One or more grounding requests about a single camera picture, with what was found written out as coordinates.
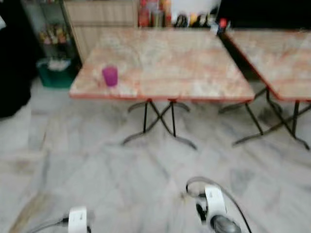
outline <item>black metal leg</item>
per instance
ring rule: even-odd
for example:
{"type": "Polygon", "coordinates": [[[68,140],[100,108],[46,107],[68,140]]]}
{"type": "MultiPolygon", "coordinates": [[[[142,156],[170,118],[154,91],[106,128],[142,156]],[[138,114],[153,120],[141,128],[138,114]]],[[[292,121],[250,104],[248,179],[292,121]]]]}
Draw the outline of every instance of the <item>black metal leg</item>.
{"type": "Polygon", "coordinates": [[[187,105],[185,105],[184,103],[174,102],[174,105],[176,107],[180,107],[180,108],[185,109],[188,113],[190,112],[190,108],[187,105]]]}
{"type": "Polygon", "coordinates": [[[144,129],[143,132],[146,132],[146,125],[147,125],[147,109],[148,109],[148,102],[145,102],[145,115],[144,115],[144,129]]]}
{"type": "MultiPolygon", "coordinates": [[[[304,146],[306,147],[307,150],[310,150],[309,145],[302,139],[297,138],[295,132],[289,127],[289,125],[287,124],[287,122],[285,121],[285,119],[283,118],[283,116],[281,115],[281,113],[277,110],[277,108],[274,106],[273,103],[271,103],[270,100],[270,93],[269,91],[267,92],[266,95],[267,101],[270,104],[272,110],[274,111],[274,113],[277,115],[277,117],[280,119],[280,121],[283,123],[283,125],[285,126],[285,128],[287,129],[287,131],[289,132],[289,134],[298,142],[304,144],[304,146]]],[[[293,114],[293,125],[294,125],[294,129],[296,131],[296,124],[297,124],[297,114],[298,114],[298,109],[299,109],[299,102],[297,101],[295,103],[295,108],[294,108],[294,114],[293,114]]]]}
{"type": "Polygon", "coordinates": [[[133,140],[133,139],[136,139],[140,136],[143,136],[145,133],[148,133],[155,125],[156,123],[162,119],[162,117],[165,115],[165,113],[170,109],[170,105],[168,105],[163,111],[162,113],[160,114],[157,114],[157,118],[148,126],[146,127],[147,125],[147,108],[148,108],[148,104],[151,104],[151,105],[154,105],[152,101],[146,101],[145,103],[145,114],[144,114],[144,128],[143,128],[143,131],[142,132],[139,132],[139,133],[135,133],[133,135],[130,135],[128,136],[126,139],[124,139],[124,141],[122,142],[122,144],[126,144],[128,143],[129,141],[133,140]]]}
{"type": "Polygon", "coordinates": [[[272,101],[272,100],[270,100],[270,102],[271,102],[271,104],[274,105],[274,107],[278,110],[279,113],[282,113],[282,112],[283,112],[282,107],[281,107],[278,103],[276,103],[276,102],[274,102],[274,101],[272,101]]]}
{"type": "Polygon", "coordinates": [[[139,132],[139,133],[136,133],[136,134],[133,134],[131,136],[128,136],[124,141],[123,141],[123,145],[126,144],[127,142],[133,140],[133,139],[136,139],[142,135],[144,135],[145,133],[148,133],[155,125],[156,123],[161,120],[162,124],[164,125],[164,128],[169,132],[169,134],[171,134],[172,136],[174,136],[174,138],[176,138],[177,140],[183,142],[183,143],[186,143],[188,144],[189,146],[191,146],[192,148],[194,148],[195,150],[197,149],[197,147],[189,140],[187,139],[184,139],[184,138],[181,138],[181,137],[178,137],[176,136],[176,128],[175,128],[175,116],[174,116],[174,105],[177,104],[176,102],[173,102],[171,101],[170,104],[160,113],[159,110],[157,109],[157,107],[155,106],[155,104],[151,101],[151,100],[148,100],[146,102],[143,102],[143,103],[137,103],[137,104],[134,104],[132,105],[132,109],[135,109],[135,108],[138,108],[138,107],[141,107],[142,105],[145,105],[145,114],[144,114],[144,126],[143,126],[143,131],[142,132],[139,132]],[[148,109],[148,104],[151,105],[151,107],[153,108],[153,110],[155,111],[156,115],[157,115],[157,118],[156,120],[154,120],[148,127],[147,127],[147,109],[148,109]],[[168,127],[168,125],[166,124],[165,120],[163,119],[164,115],[167,113],[167,111],[169,109],[172,109],[172,121],[173,121],[173,132],[170,130],[170,128],[168,127]]]}
{"type": "MultiPolygon", "coordinates": [[[[264,94],[266,92],[267,88],[265,87],[264,89],[260,90],[254,97],[254,100],[257,99],[259,96],[261,96],[262,94],[264,94]]],[[[245,102],[242,102],[242,103],[235,103],[235,104],[231,104],[229,106],[226,106],[222,109],[220,109],[218,111],[219,114],[222,114],[222,113],[225,113],[227,111],[230,111],[230,110],[234,110],[234,109],[237,109],[237,108],[240,108],[242,107],[243,105],[245,104],[245,102]]]]}
{"type": "Polygon", "coordinates": [[[135,138],[138,138],[138,137],[144,135],[146,132],[148,132],[148,131],[151,129],[151,128],[148,129],[148,131],[147,131],[147,129],[146,129],[146,124],[147,124],[147,109],[148,109],[148,102],[147,102],[147,101],[144,102],[144,103],[137,103],[137,104],[132,105],[131,107],[134,107],[134,108],[131,109],[131,107],[130,107],[130,108],[128,109],[128,111],[130,112],[130,111],[132,111],[133,109],[138,108],[138,106],[141,106],[142,104],[145,105],[145,115],[144,115],[144,128],[143,128],[143,131],[128,136],[126,139],[123,140],[123,142],[122,142],[123,145],[126,144],[126,143],[128,143],[129,141],[135,139],[135,138]]]}
{"type": "Polygon", "coordinates": [[[293,134],[296,135],[296,128],[297,128],[297,115],[299,112],[299,102],[295,102],[295,107],[294,107],[294,115],[293,115],[293,125],[292,125],[292,131],[293,134]]]}
{"type": "Polygon", "coordinates": [[[144,102],[140,102],[140,103],[135,103],[135,104],[131,105],[131,106],[128,108],[127,111],[130,113],[130,112],[133,111],[134,109],[143,107],[147,102],[148,102],[148,101],[144,101],[144,102]]]}
{"type": "Polygon", "coordinates": [[[245,104],[245,108],[246,108],[246,110],[248,111],[249,115],[251,116],[251,118],[252,118],[253,122],[255,123],[257,129],[259,130],[260,134],[262,135],[262,134],[263,134],[263,130],[262,130],[262,128],[261,128],[259,122],[257,121],[257,119],[256,119],[256,117],[255,117],[255,115],[254,115],[254,113],[253,113],[252,110],[249,108],[248,103],[245,104]]]}
{"type": "MultiPolygon", "coordinates": [[[[299,117],[300,115],[306,113],[308,110],[311,109],[311,104],[308,106],[308,107],[305,107],[303,110],[301,110],[300,112],[298,112],[298,114],[296,115],[296,117],[299,117]]],[[[289,122],[291,120],[293,120],[294,116],[291,116],[291,117],[288,117],[285,119],[286,122],[289,122]]],[[[277,125],[271,127],[270,129],[264,131],[263,133],[257,133],[257,134],[254,134],[254,135],[251,135],[251,136],[247,136],[247,137],[244,137],[236,142],[233,143],[233,145],[237,145],[237,144],[240,144],[240,143],[243,143],[243,142],[246,142],[248,140],[251,140],[251,139],[256,139],[256,138],[259,138],[259,137],[262,137],[262,136],[265,136],[265,135],[268,135],[269,133],[271,132],[274,132],[276,131],[277,129],[281,128],[283,126],[283,123],[280,122],[278,123],[277,125]]]]}
{"type": "Polygon", "coordinates": [[[173,102],[171,102],[171,106],[172,106],[173,136],[176,137],[175,114],[174,114],[174,103],[173,102]]]}
{"type": "MultiPolygon", "coordinates": [[[[176,140],[183,142],[185,144],[188,144],[189,146],[191,146],[192,148],[194,148],[195,150],[197,150],[197,146],[195,144],[193,144],[191,141],[189,141],[188,139],[179,137],[176,135],[176,129],[175,129],[175,116],[174,116],[174,104],[176,104],[176,102],[171,101],[169,104],[169,107],[172,108],[172,122],[173,122],[173,132],[170,130],[170,128],[168,127],[168,125],[166,124],[165,120],[163,119],[163,117],[160,118],[164,128],[166,129],[166,131],[172,135],[176,140]]],[[[152,108],[154,109],[154,111],[156,112],[157,115],[160,115],[160,112],[158,111],[158,109],[156,108],[155,104],[153,102],[150,102],[150,105],[152,106],[152,108]]]]}

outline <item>marble table top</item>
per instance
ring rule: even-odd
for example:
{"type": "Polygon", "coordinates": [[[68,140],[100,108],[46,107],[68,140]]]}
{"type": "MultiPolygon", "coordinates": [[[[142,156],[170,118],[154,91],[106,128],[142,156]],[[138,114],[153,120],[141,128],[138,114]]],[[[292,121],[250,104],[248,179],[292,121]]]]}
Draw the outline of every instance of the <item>marble table top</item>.
{"type": "Polygon", "coordinates": [[[73,98],[239,100],[254,92],[221,41],[208,31],[108,28],[70,89],[73,98]],[[102,69],[118,68],[107,87],[102,69]]]}
{"type": "Polygon", "coordinates": [[[311,33],[234,31],[227,35],[280,100],[311,100],[311,33]]]}

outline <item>plastic cup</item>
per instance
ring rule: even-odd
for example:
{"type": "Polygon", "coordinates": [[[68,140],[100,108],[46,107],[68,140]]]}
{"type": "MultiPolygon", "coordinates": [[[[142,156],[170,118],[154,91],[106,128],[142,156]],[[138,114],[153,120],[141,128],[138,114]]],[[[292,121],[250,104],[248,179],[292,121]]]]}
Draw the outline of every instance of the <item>plastic cup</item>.
{"type": "Polygon", "coordinates": [[[102,74],[107,86],[115,86],[118,84],[118,69],[114,66],[105,67],[102,74]]]}

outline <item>green basket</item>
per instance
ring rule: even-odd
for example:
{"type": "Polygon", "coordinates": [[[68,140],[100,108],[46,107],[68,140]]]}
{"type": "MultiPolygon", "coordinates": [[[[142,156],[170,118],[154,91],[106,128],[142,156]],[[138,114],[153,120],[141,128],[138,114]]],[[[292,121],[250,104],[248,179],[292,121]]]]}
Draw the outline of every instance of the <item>green basket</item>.
{"type": "Polygon", "coordinates": [[[58,71],[49,69],[49,61],[49,59],[41,59],[36,63],[42,84],[51,88],[69,88],[78,73],[74,62],[66,59],[69,65],[64,70],[58,71]]]}

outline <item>black cable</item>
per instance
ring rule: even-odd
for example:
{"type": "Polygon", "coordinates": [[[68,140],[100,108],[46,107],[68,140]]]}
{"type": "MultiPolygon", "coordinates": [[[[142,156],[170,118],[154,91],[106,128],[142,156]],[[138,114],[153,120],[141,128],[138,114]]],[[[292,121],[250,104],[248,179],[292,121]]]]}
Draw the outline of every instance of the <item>black cable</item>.
{"type": "Polygon", "coordinates": [[[202,176],[197,176],[197,177],[193,177],[193,178],[189,179],[187,181],[187,183],[186,183],[186,192],[187,192],[187,194],[189,196],[191,196],[193,198],[197,198],[197,197],[199,197],[199,198],[206,198],[205,193],[195,194],[195,193],[192,193],[191,191],[189,191],[189,185],[194,183],[194,182],[205,182],[205,183],[208,183],[208,184],[213,184],[213,185],[218,186],[221,189],[221,191],[224,192],[227,195],[227,197],[233,202],[233,204],[237,207],[237,209],[239,210],[239,212],[240,212],[240,214],[241,214],[241,216],[242,216],[242,218],[243,218],[243,220],[244,220],[244,222],[246,224],[246,227],[247,227],[249,233],[252,233],[252,231],[251,231],[251,229],[250,229],[250,227],[249,227],[249,225],[248,225],[248,223],[246,221],[246,218],[245,218],[241,208],[239,207],[237,202],[234,200],[234,198],[231,196],[231,194],[227,190],[225,190],[220,184],[216,183],[215,181],[213,181],[213,180],[211,180],[209,178],[202,177],[202,176]]]}
{"type": "MultiPolygon", "coordinates": [[[[68,223],[69,223],[69,217],[64,217],[64,218],[59,219],[59,220],[42,223],[41,225],[31,229],[30,231],[27,231],[27,233],[36,233],[36,232],[39,232],[39,231],[44,230],[44,229],[49,228],[49,227],[67,226],[68,223]]],[[[90,226],[87,226],[86,229],[87,229],[87,233],[92,233],[90,226]]]]}
{"type": "Polygon", "coordinates": [[[59,220],[56,220],[56,221],[49,221],[49,222],[45,222],[45,223],[42,223],[41,225],[27,231],[27,233],[36,233],[36,232],[39,232],[41,230],[44,230],[48,227],[54,227],[54,226],[58,226],[60,224],[62,224],[63,222],[63,219],[59,219],[59,220]]]}

